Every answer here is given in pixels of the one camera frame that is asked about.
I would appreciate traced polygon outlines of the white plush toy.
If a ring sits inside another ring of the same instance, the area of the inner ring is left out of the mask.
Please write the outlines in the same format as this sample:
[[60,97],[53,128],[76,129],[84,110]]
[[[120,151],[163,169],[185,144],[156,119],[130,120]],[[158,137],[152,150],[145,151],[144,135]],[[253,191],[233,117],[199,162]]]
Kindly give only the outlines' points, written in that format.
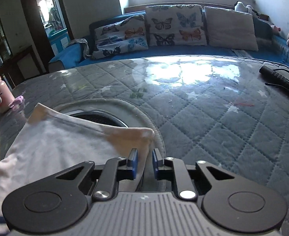
[[237,1],[234,5],[234,10],[238,12],[244,12],[244,13],[253,13],[253,7],[251,5],[244,5],[243,2]]

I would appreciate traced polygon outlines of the black remote control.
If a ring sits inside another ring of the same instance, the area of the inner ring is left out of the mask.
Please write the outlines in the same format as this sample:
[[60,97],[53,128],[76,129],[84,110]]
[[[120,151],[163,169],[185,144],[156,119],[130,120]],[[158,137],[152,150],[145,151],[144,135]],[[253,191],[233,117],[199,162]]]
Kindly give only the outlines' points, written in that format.
[[270,67],[263,65],[259,69],[259,73],[268,81],[265,83],[266,85],[281,87],[289,92],[289,79],[278,73],[279,70],[280,68],[271,69]]

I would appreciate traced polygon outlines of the butterfly cushion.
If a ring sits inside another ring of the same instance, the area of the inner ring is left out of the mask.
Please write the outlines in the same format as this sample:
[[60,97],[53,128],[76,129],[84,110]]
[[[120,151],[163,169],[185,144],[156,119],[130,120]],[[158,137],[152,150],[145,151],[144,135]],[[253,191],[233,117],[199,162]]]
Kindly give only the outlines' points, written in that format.
[[94,30],[94,59],[147,49],[145,17],[141,14]]
[[145,8],[151,46],[205,46],[203,10],[197,4]]

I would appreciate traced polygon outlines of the quilted star tablecloth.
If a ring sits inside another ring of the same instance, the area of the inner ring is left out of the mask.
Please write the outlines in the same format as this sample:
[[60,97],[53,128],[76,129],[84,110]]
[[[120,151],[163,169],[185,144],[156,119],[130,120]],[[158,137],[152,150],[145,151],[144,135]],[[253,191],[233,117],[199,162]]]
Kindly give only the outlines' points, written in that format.
[[25,104],[0,115],[4,157],[36,104],[72,114],[107,110],[128,126],[143,111],[163,155],[205,160],[278,191],[288,204],[289,94],[271,86],[265,62],[220,56],[162,56],[85,65],[30,79],[14,90]]

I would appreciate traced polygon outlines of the left butterfly cushion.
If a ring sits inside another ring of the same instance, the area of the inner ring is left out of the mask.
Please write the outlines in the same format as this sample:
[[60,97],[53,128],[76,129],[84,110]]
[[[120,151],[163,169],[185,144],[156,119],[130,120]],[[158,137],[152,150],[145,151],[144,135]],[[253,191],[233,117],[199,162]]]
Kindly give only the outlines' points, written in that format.
[[94,59],[147,49],[145,17],[141,14],[94,30]]

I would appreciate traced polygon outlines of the middle butterfly cushion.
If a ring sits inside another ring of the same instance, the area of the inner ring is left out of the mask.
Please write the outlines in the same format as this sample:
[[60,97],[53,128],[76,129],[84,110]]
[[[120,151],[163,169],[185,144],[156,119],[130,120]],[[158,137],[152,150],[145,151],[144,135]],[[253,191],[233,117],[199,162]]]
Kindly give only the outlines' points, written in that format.
[[145,8],[151,46],[205,46],[203,10],[197,4]]

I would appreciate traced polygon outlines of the blue sofa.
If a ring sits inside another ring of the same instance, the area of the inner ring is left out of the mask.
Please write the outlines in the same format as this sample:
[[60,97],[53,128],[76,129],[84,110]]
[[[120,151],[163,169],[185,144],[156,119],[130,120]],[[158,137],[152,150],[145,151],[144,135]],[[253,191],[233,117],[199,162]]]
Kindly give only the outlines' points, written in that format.
[[239,56],[289,67],[289,37],[251,6],[154,5],[90,24],[49,62],[55,72],[92,63],[168,55]]

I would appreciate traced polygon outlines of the cream sweatshirt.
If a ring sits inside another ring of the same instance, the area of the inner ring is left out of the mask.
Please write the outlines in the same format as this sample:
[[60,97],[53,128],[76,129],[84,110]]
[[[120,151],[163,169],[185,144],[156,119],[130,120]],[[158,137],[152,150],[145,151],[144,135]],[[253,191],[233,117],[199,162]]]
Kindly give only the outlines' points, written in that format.
[[115,127],[89,122],[37,104],[6,157],[0,160],[0,216],[5,197],[13,190],[83,161],[97,165],[127,157],[136,148],[136,179],[119,189],[135,191],[155,133],[146,127]]

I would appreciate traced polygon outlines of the plain beige cushion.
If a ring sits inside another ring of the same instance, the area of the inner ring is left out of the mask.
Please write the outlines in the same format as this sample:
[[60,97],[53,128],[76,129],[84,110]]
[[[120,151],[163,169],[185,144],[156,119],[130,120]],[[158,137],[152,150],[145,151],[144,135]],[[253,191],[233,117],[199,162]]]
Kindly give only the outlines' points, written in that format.
[[204,7],[209,45],[258,51],[253,16],[219,7]]

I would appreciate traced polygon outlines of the grey blanket on sofa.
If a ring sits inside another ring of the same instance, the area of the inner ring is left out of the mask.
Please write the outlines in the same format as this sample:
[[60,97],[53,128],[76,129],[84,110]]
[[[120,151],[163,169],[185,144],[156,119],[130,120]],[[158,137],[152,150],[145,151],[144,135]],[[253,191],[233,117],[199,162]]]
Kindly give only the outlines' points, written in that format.
[[91,57],[92,55],[90,54],[90,47],[88,45],[88,41],[86,38],[75,38],[71,40],[67,47],[70,47],[72,45],[79,44],[82,50],[82,57],[87,59],[88,57]]

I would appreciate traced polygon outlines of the round induction cooktop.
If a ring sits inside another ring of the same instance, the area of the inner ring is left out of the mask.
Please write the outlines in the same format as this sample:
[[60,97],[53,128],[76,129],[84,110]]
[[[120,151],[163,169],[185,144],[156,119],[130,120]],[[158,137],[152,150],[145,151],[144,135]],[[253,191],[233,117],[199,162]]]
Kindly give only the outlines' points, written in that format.
[[64,103],[54,110],[76,118],[117,127],[148,127],[154,130],[153,147],[166,157],[162,135],[153,120],[140,108],[122,99],[87,99]]

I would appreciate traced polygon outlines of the dark wooden cabinet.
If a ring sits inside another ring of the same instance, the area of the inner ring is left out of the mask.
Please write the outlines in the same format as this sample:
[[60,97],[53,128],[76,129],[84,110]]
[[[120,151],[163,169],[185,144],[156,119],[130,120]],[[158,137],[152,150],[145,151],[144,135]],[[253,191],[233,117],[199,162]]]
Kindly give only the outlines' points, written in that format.
[[27,56],[31,57],[33,64],[38,71],[35,76],[43,75],[44,72],[31,45],[23,47],[18,53],[13,54],[0,18],[0,75],[11,88],[15,88],[17,85],[27,80],[18,65],[18,62]]

